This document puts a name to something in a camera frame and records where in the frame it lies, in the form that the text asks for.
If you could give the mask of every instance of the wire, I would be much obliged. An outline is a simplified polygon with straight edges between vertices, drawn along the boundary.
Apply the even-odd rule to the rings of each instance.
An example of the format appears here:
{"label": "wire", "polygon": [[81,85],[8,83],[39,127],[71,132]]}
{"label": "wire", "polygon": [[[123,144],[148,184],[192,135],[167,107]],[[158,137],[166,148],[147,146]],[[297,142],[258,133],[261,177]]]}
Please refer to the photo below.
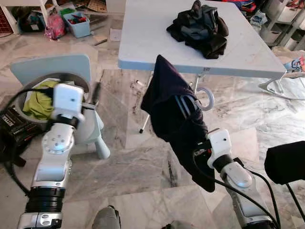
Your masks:
{"label": "wire", "polygon": [[195,161],[195,152],[193,152],[193,163],[195,165],[195,167],[197,168],[197,170],[203,175],[205,176],[206,178],[208,178],[209,180],[212,180],[213,182],[215,182],[216,184],[219,184],[221,186],[224,186],[225,188],[233,191],[233,192],[236,192],[237,194],[241,195],[242,197],[246,198],[247,200],[251,201],[252,203],[254,203],[256,206],[258,206],[264,213],[266,213],[270,218],[271,220],[273,221],[274,225],[275,225],[275,228],[276,229],[280,229],[278,223],[276,222],[275,218],[262,206],[260,205],[259,203],[257,203],[254,199],[252,199],[251,197],[247,196],[246,194],[242,193],[241,191],[237,190],[236,188],[224,183],[224,182],[221,182],[219,180],[216,180],[215,178],[213,177],[210,177],[209,175],[206,175],[196,164],[196,161]]}
{"label": "wire", "polygon": [[278,209],[277,209],[277,205],[276,205],[275,195],[273,193],[273,190],[271,188],[270,183],[268,182],[268,180],[264,176],[260,175],[259,173],[251,171],[250,169],[247,169],[247,170],[249,172],[251,172],[252,174],[260,177],[267,184],[267,186],[269,188],[270,195],[271,195],[272,203],[273,203],[273,208],[274,208],[274,212],[275,212],[276,221],[277,221],[277,224],[278,224],[279,228],[281,228],[281,220],[280,220],[280,216],[278,214]]}
{"label": "wire", "polygon": [[[29,88],[29,89],[24,89],[19,91],[17,94],[15,94],[10,100],[9,102],[6,104],[6,106],[0,111],[0,116],[6,114],[8,108],[11,106],[11,104],[16,100],[16,98],[18,96],[20,96],[23,93],[26,92],[41,92],[47,95],[50,95],[53,91],[53,88],[46,88],[46,89],[35,89],[35,88]],[[22,184],[22,182],[17,178],[15,169],[14,169],[14,164],[13,161],[15,159],[15,155],[16,155],[16,151],[17,151],[17,144],[15,144],[13,146],[13,150],[11,152],[11,158],[9,162],[3,162],[3,165],[6,169],[6,171],[8,172],[8,174],[10,175],[10,177],[13,179],[13,181],[15,181],[15,183],[20,187],[20,189],[25,193],[26,196],[29,195],[30,191]]]}
{"label": "wire", "polygon": [[291,187],[290,187],[289,184],[286,184],[286,185],[287,185],[287,188],[289,189],[290,194],[292,195],[292,198],[293,198],[294,201],[295,201],[295,204],[296,204],[296,206],[297,206],[297,209],[299,209],[300,214],[301,214],[301,216],[302,216],[302,218],[303,218],[303,220],[304,220],[304,222],[305,222],[305,215],[304,215],[304,212],[303,212],[303,210],[302,210],[302,208],[301,208],[301,206],[300,206],[299,201],[297,200],[297,198],[296,198],[296,196],[295,196],[295,193],[293,192],[293,190],[291,189]]}

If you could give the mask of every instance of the black cloth pile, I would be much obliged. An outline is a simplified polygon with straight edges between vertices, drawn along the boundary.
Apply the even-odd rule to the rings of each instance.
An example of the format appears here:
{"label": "black cloth pile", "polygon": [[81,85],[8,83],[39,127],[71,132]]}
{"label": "black cloth pile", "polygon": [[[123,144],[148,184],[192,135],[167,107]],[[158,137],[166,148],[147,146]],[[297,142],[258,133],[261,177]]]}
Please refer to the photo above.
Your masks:
{"label": "black cloth pile", "polygon": [[[213,192],[215,183],[205,178],[194,166],[193,152],[198,143],[206,140],[208,132],[200,109],[193,109],[185,119],[175,95],[190,95],[197,100],[188,83],[161,55],[158,55],[149,87],[143,97],[141,109],[151,116],[156,135],[169,142],[180,164],[192,175],[193,181],[206,191]],[[206,174],[214,177],[214,170],[207,165],[204,156],[196,157],[196,163]]]}
{"label": "black cloth pile", "polygon": [[201,6],[196,0],[191,10],[178,13],[173,24],[166,29],[178,42],[185,41],[202,52],[206,59],[217,59],[224,54],[227,45],[228,27],[218,16],[217,8]]}

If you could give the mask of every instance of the green cloth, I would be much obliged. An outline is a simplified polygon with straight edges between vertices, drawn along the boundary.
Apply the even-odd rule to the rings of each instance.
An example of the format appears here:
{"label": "green cloth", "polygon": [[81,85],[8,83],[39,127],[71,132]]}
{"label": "green cloth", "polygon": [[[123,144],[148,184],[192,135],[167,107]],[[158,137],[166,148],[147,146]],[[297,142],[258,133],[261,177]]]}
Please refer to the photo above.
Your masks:
{"label": "green cloth", "polygon": [[[54,87],[57,81],[49,80],[41,83],[36,89],[45,87]],[[52,99],[40,92],[32,92],[30,99],[24,104],[23,112],[32,118],[39,120],[48,120],[52,114]]]}

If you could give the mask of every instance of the silver robot arm segment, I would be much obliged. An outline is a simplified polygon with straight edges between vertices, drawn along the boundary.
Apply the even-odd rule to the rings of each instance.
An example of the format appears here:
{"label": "silver robot arm segment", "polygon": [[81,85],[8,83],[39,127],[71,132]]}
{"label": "silver robot arm segment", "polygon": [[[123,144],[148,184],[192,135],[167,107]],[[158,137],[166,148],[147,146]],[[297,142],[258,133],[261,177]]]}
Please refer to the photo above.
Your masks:
{"label": "silver robot arm segment", "polygon": [[25,213],[18,229],[57,229],[62,223],[62,201],[71,169],[70,152],[74,146],[73,132],[81,114],[83,90],[58,84],[54,88],[53,119],[58,120],[42,138],[42,157],[32,181]]}
{"label": "silver robot arm segment", "polygon": [[[209,133],[207,138],[212,146],[212,154],[208,160],[209,167],[220,172],[220,176],[226,184],[242,191],[265,209],[268,209],[256,189],[255,177],[238,162],[232,160],[232,145],[228,131],[218,129]],[[242,228],[255,228],[252,227],[255,224],[266,222],[267,225],[272,222],[271,218],[257,205],[230,189],[227,189],[227,191],[232,197],[234,211]]]}

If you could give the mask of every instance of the light blue chair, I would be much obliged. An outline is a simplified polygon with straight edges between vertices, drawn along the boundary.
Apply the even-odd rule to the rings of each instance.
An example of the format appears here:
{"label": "light blue chair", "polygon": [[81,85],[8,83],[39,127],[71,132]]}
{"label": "light blue chair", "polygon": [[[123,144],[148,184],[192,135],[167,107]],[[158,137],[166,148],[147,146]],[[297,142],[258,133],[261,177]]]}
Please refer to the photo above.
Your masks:
{"label": "light blue chair", "polygon": [[[81,77],[88,82],[88,85],[91,82],[90,60],[85,54],[67,54],[27,59],[12,63],[10,70],[22,85],[29,84],[42,76],[53,73],[70,73]],[[21,109],[16,108],[16,110],[22,117],[28,119]],[[94,142],[99,158],[108,158],[110,150],[101,135],[104,123],[95,110],[84,109],[84,116],[85,122],[79,125],[74,135],[75,144]]]}

